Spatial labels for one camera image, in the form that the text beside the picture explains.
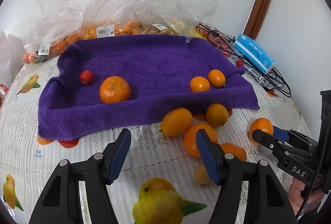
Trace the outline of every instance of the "green leaf illustration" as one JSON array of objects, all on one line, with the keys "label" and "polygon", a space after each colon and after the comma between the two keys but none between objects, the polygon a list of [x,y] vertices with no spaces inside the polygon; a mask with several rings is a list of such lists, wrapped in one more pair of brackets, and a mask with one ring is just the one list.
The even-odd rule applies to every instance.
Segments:
[{"label": "green leaf illustration", "polygon": [[17,198],[16,198],[15,206],[16,206],[18,209],[24,211],[23,208],[22,208],[22,205],[19,203],[19,200],[17,200]]},{"label": "green leaf illustration", "polygon": [[184,205],[182,206],[181,209],[184,216],[193,214],[195,212],[199,212],[207,207],[207,205],[205,204],[196,203],[194,201],[190,201],[190,200],[183,200],[183,201],[184,201]]},{"label": "green leaf illustration", "polygon": [[39,85],[38,82],[36,82],[36,83],[34,84],[34,86],[32,87],[32,89],[34,89],[34,88],[40,88],[40,85]]}]

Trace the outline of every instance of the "table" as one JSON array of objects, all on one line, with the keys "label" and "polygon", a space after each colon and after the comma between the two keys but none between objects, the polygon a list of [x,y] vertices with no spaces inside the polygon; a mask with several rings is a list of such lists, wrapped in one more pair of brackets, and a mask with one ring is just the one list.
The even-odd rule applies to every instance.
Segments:
[{"label": "table", "polygon": [[[5,203],[18,224],[28,223],[39,195],[60,160],[70,162],[84,161],[97,152],[102,152],[106,145],[113,142],[122,128],[115,128],[89,134],[79,140],[65,143],[38,139],[38,100],[47,81],[59,75],[56,66],[58,57],[40,64],[26,64],[19,72],[0,114],[0,185],[5,183],[9,174],[14,179],[16,197],[19,206],[14,209]],[[40,88],[24,94],[17,94],[25,82],[38,74]],[[248,161],[257,162],[265,159],[269,162],[284,189],[288,189],[291,177],[279,170],[271,151],[253,145],[247,131],[256,118],[268,118],[273,125],[294,129],[309,135],[305,121],[291,99],[281,93],[267,93],[251,77],[244,75],[251,82],[258,98],[258,111],[234,109],[229,121],[216,131],[219,143],[231,142],[243,147]],[[184,198],[207,207],[197,213],[185,216],[182,223],[204,223],[209,219],[216,203],[219,187],[202,186],[193,181],[194,169],[201,163],[189,156],[182,144],[182,137],[164,137],[159,134],[160,123],[143,126],[129,126],[132,144],[119,178],[108,187],[108,192],[119,223],[134,223],[132,208],[138,200],[138,189],[150,178],[161,177],[173,184]],[[245,213],[248,184],[243,183],[242,198],[236,223],[242,223]],[[85,223],[90,223],[85,186],[80,183],[82,214]]]}]

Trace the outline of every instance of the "metal screw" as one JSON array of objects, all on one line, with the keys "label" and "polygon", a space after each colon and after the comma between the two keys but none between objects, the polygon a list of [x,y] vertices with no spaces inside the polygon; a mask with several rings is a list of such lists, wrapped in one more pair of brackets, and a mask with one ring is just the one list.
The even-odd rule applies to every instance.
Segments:
[{"label": "metal screw", "polygon": [[261,164],[262,166],[268,166],[268,162],[267,162],[266,160],[261,160],[261,161],[260,161],[260,164]]},{"label": "metal screw", "polygon": [[225,153],[224,154],[224,157],[228,160],[232,160],[234,158],[233,154],[232,153]]},{"label": "metal screw", "polygon": [[94,158],[95,158],[96,160],[102,159],[102,157],[103,157],[102,153],[96,153],[96,154],[94,155]]},{"label": "metal screw", "polygon": [[61,160],[59,162],[60,166],[66,166],[68,164],[68,161],[67,160]]}]

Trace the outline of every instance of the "barcode sticker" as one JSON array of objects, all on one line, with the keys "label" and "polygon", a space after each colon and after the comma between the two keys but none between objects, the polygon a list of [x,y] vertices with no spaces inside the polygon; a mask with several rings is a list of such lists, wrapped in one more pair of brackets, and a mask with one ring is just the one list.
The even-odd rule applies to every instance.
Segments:
[{"label": "barcode sticker", "polygon": [[98,38],[107,37],[107,36],[115,36],[114,25],[98,27],[97,36],[98,36]]},{"label": "barcode sticker", "polygon": [[160,25],[160,24],[154,24],[153,26],[155,26],[157,29],[159,29],[160,31],[162,31],[163,29],[166,29],[168,27],[165,27],[164,25]]},{"label": "barcode sticker", "polygon": [[38,56],[40,55],[49,55],[49,44],[40,45],[38,49]]}]

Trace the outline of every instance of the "human hand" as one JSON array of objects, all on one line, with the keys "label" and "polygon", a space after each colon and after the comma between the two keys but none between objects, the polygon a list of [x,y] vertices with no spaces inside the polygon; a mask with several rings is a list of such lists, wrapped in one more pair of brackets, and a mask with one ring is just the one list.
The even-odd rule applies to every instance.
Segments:
[{"label": "human hand", "polygon": [[[301,191],[305,189],[305,186],[306,185],[304,183],[293,177],[292,184],[289,187],[288,198],[290,200],[290,203],[292,205],[295,214],[297,214],[297,212],[300,209],[300,206],[303,203],[303,198],[301,197]],[[308,204],[309,204],[308,211],[312,211],[316,207],[318,207],[324,195],[325,194],[322,192],[321,188],[314,190],[308,199]]]}]

